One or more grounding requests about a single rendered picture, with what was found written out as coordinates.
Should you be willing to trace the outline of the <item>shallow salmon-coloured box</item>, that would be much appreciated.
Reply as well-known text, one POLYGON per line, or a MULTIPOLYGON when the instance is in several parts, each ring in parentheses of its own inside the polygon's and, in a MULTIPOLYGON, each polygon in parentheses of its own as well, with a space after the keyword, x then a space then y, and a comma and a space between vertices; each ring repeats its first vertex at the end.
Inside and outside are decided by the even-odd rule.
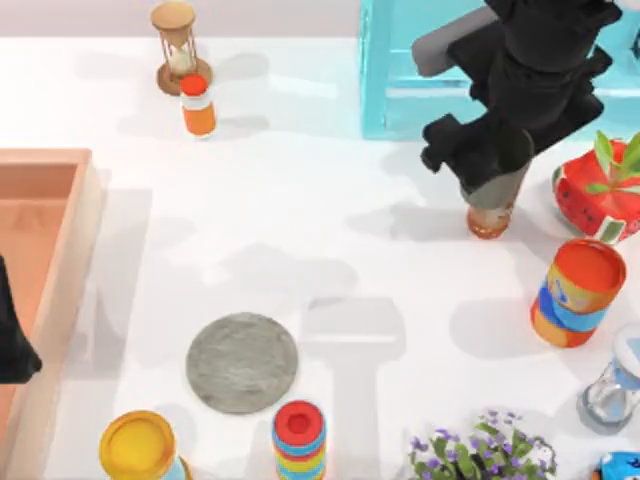
POLYGON ((40 480, 104 191, 87 148, 0 148, 0 255, 43 368, 0 385, 0 480, 40 480))

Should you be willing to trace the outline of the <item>yellow-lidded can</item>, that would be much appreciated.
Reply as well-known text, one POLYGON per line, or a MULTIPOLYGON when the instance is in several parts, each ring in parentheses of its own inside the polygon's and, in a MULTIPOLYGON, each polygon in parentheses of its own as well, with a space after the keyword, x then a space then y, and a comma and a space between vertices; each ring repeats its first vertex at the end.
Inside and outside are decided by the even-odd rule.
POLYGON ((113 420, 102 434, 99 459, 110 480, 194 480, 171 425, 153 411, 113 420))

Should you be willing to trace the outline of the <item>light blue rack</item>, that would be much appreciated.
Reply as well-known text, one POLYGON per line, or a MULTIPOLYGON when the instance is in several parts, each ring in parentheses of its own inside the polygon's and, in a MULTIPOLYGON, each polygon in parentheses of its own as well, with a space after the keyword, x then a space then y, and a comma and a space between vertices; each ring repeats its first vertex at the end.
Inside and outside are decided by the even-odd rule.
MULTIPOLYGON (((640 130, 640 0, 615 0, 621 19, 604 28, 598 45, 613 59, 594 81, 601 116, 571 138, 587 141, 598 130, 628 138, 640 130)), ((360 119, 364 137, 418 140, 425 124, 451 113, 479 117, 470 79, 457 67, 434 77, 418 74, 413 42, 483 7, 484 0, 361 0, 359 38, 360 119)))

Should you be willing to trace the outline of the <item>blue packet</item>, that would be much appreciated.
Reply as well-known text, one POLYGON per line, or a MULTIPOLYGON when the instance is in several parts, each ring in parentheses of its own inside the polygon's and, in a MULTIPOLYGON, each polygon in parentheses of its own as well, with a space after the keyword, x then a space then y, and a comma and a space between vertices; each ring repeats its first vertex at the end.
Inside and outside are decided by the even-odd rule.
POLYGON ((596 472, 599 480, 640 480, 640 453, 606 453, 601 457, 596 472))

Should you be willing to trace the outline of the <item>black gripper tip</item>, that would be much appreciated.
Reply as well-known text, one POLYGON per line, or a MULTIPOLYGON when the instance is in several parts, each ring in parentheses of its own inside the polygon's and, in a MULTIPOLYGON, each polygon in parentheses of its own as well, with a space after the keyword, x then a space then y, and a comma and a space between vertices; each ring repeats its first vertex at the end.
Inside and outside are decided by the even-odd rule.
POLYGON ((6 263, 0 255, 0 384, 26 384, 42 366, 20 325, 6 263))

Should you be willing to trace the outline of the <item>orange and blue can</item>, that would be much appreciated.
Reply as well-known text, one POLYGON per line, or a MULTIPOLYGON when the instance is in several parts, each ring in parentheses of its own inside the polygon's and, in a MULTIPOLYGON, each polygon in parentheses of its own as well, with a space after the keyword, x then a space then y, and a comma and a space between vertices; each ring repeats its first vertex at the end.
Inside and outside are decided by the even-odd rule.
POLYGON ((626 274, 623 258, 611 246, 591 239, 565 242, 531 306, 533 329, 559 348, 583 345, 599 327, 626 274))

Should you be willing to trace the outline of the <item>purple flower plant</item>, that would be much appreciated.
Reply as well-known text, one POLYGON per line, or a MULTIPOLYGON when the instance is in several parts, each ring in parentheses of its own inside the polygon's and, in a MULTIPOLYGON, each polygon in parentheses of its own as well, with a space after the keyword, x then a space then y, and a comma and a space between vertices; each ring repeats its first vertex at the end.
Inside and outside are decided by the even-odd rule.
POLYGON ((409 480, 556 480, 555 449, 513 411, 488 409, 466 434, 438 428, 413 437, 409 480))

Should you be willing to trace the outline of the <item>stack of coloured rings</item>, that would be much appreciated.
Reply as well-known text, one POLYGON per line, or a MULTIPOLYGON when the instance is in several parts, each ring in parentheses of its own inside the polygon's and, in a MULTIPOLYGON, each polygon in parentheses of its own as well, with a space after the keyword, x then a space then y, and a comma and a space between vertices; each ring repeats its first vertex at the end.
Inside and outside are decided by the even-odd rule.
POLYGON ((284 404, 272 424, 272 445, 280 480, 323 480, 326 470, 326 422, 305 400, 284 404))

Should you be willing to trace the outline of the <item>round grey coaster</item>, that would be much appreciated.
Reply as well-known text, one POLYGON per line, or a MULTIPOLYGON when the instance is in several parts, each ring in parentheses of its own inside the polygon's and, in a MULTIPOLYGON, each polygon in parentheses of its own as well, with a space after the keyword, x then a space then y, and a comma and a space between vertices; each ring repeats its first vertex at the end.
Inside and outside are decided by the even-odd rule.
POLYGON ((294 383, 294 338, 270 317, 238 312, 204 327, 186 354, 194 394, 224 414, 249 415, 276 404, 294 383))

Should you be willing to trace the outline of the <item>orange bottle with red cap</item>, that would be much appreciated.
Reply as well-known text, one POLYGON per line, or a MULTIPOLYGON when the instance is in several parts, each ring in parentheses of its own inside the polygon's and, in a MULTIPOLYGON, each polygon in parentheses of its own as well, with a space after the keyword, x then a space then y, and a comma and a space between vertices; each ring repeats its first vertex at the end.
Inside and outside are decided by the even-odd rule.
POLYGON ((197 73, 188 74, 181 79, 180 89, 186 130, 194 137, 209 136, 216 128, 216 116, 207 80, 197 73))

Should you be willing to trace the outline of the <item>grey rounded box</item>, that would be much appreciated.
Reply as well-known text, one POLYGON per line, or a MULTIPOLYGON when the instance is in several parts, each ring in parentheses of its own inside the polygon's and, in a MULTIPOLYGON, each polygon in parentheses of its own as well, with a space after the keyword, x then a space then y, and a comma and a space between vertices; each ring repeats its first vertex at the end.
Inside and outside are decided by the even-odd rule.
POLYGON ((434 77, 452 68, 455 62, 447 53, 449 46, 497 19, 489 7, 481 7, 416 39, 411 52, 418 74, 434 77))

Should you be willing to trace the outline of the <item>watermelon-patterned plant pot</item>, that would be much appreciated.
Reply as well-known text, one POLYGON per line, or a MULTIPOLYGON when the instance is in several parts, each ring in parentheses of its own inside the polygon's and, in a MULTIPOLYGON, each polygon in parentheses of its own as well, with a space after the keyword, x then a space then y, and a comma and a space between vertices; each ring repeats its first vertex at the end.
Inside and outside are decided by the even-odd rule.
POLYGON ((616 244, 640 232, 640 132, 624 142, 598 131, 591 150, 554 171, 552 186, 584 235, 616 244))

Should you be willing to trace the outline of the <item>wooden hourglass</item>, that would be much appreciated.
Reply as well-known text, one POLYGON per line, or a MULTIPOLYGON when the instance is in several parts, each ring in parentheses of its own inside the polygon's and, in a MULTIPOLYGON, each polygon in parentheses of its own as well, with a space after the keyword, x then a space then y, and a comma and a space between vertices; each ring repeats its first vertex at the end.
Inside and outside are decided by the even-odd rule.
POLYGON ((196 49, 193 35, 195 19, 194 8, 183 0, 167 0, 151 11, 151 23, 159 33, 164 55, 156 81, 168 95, 180 95, 180 82, 188 74, 197 73, 205 78, 207 84, 212 82, 213 71, 196 49))

